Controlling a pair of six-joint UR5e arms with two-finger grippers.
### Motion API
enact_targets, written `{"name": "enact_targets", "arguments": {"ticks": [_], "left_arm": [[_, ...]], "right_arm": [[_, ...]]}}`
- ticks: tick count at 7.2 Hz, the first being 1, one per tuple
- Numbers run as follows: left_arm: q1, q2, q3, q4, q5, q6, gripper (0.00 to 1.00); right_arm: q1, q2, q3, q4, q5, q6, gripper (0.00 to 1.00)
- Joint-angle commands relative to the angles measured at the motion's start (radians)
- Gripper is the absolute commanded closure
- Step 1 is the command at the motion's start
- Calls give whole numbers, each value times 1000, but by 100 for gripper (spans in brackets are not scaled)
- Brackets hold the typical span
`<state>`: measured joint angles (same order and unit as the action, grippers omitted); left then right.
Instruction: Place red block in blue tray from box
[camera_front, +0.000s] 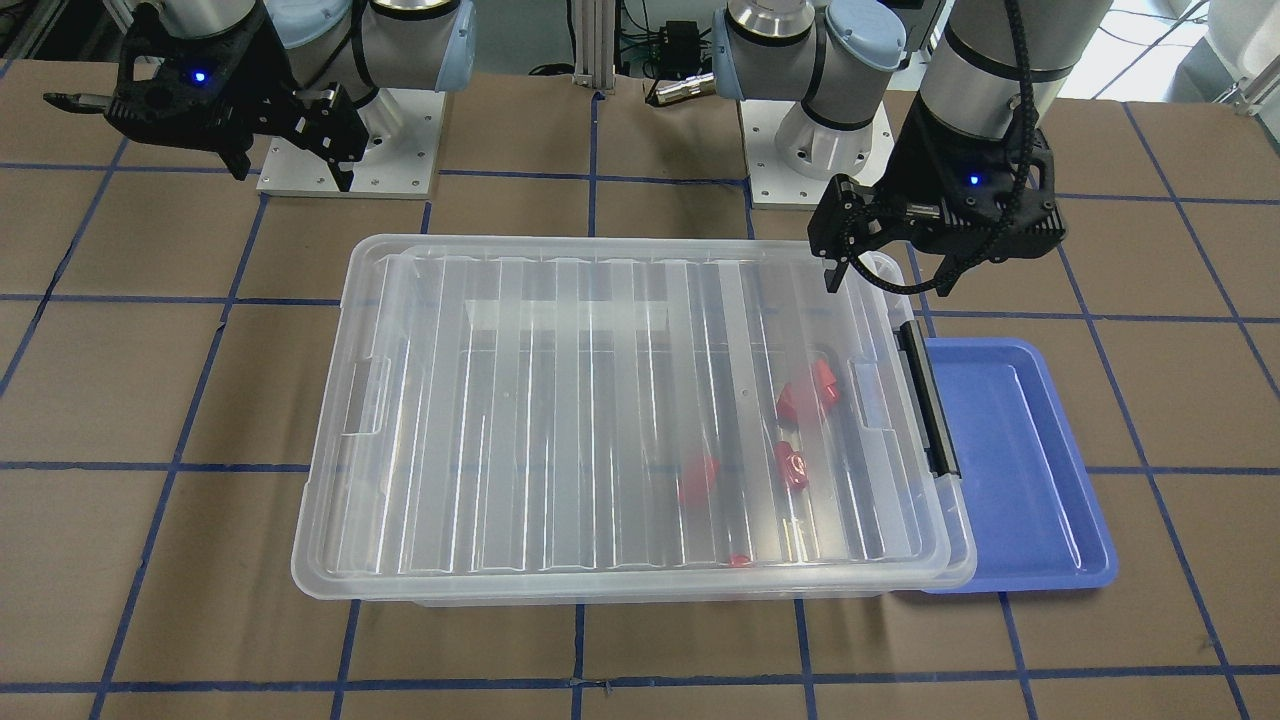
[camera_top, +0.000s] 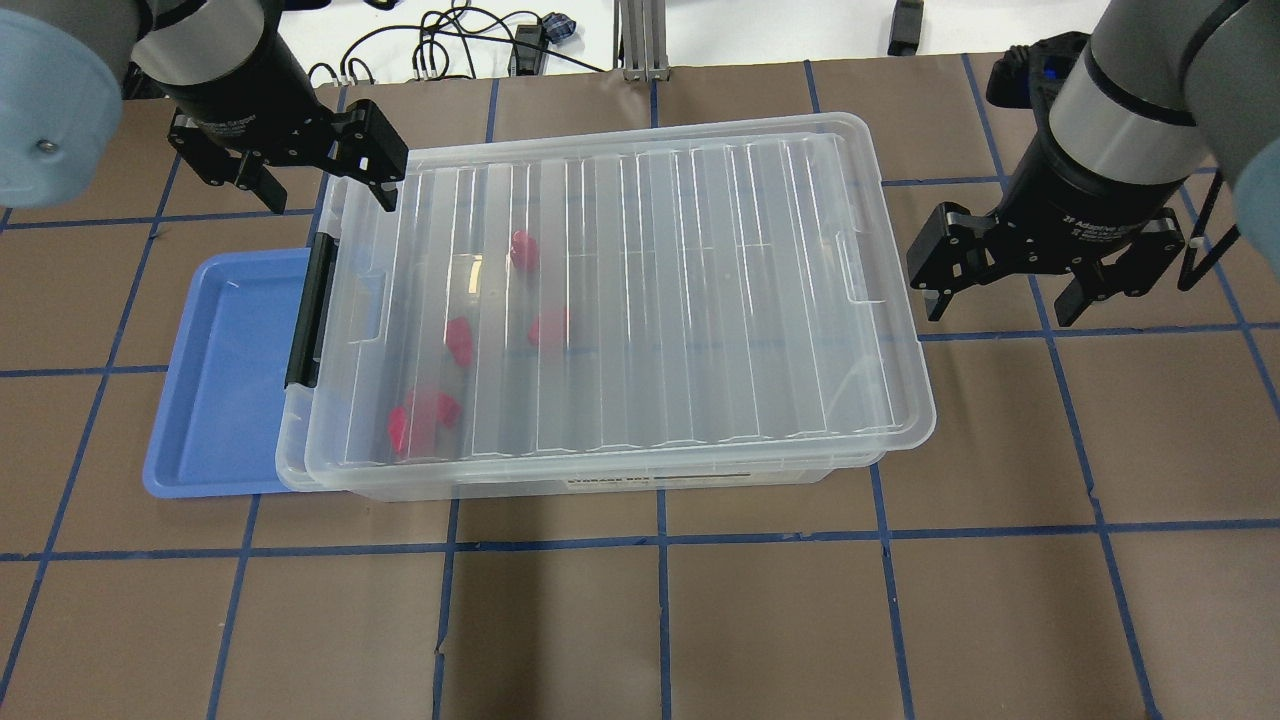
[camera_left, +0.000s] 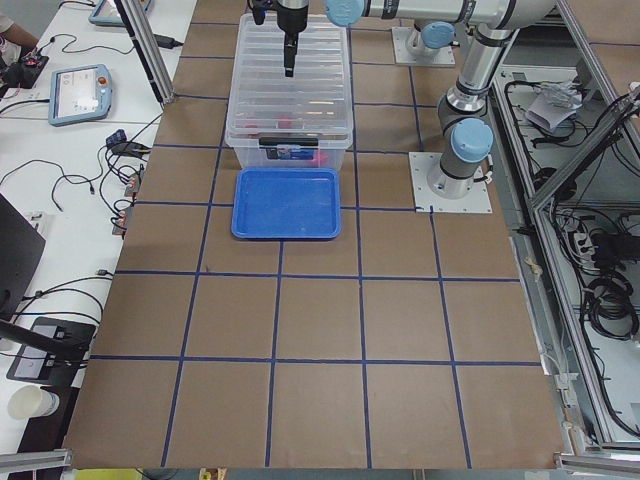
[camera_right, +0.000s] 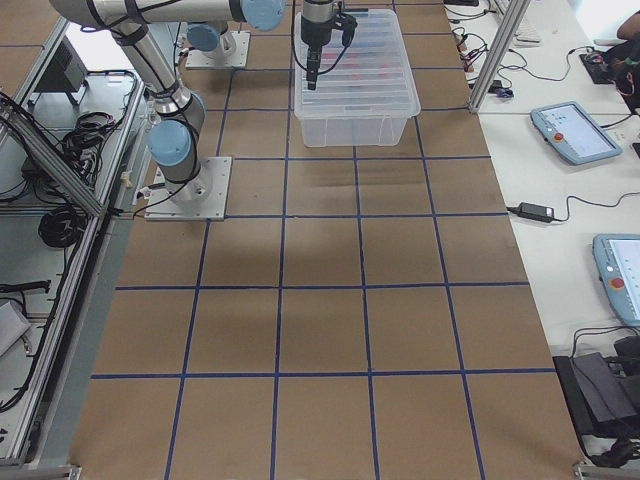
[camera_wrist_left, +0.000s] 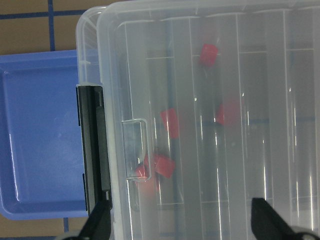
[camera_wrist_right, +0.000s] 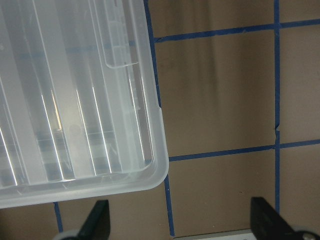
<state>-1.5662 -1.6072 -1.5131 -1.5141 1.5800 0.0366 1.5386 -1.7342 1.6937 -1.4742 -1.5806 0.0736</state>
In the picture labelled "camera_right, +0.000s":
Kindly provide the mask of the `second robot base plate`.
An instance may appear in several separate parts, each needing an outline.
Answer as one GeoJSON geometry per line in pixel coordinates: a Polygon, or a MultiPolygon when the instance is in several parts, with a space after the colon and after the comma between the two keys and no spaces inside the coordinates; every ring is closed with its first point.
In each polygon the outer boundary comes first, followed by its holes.
{"type": "Polygon", "coordinates": [[[216,30],[191,29],[187,33],[190,50],[186,68],[242,69],[246,67],[250,43],[250,33],[229,31],[219,34],[216,30]]]}

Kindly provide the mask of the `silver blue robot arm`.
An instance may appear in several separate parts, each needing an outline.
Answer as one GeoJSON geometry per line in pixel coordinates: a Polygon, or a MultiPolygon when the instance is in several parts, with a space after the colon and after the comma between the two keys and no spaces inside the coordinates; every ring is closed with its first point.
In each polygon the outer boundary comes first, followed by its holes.
{"type": "Polygon", "coordinates": [[[160,123],[151,129],[149,149],[168,194],[206,188],[197,144],[205,117],[202,101],[183,83],[149,32],[157,23],[184,22],[187,40],[200,51],[221,48],[230,21],[260,31],[279,26],[284,1],[53,1],[65,19],[91,31],[107,31],[149,89],[160,123]]]}

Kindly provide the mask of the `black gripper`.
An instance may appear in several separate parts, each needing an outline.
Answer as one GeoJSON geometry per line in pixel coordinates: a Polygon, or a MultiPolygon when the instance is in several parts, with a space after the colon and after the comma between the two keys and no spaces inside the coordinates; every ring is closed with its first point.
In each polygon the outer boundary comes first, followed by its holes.
{"type": "Polygon", "coordinates": [[[331,40],[334,18],[332,0],[304,0],[301,16],[301,39],[307,44],[307,88],[314,91],[321,64],[321,48],[331,40]]]}

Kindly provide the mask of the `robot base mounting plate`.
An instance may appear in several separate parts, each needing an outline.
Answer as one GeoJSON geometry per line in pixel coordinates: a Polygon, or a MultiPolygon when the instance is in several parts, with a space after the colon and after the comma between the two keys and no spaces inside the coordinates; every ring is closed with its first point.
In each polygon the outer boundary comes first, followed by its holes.
{"type": "Polygon", "coordinates": [[[149,221],[223,221],[226,214],[231,157],[207,157],[200,160],[199,174],[182,190],[169,183],[153,189],[150,206],[144,210],[149,221]]]}

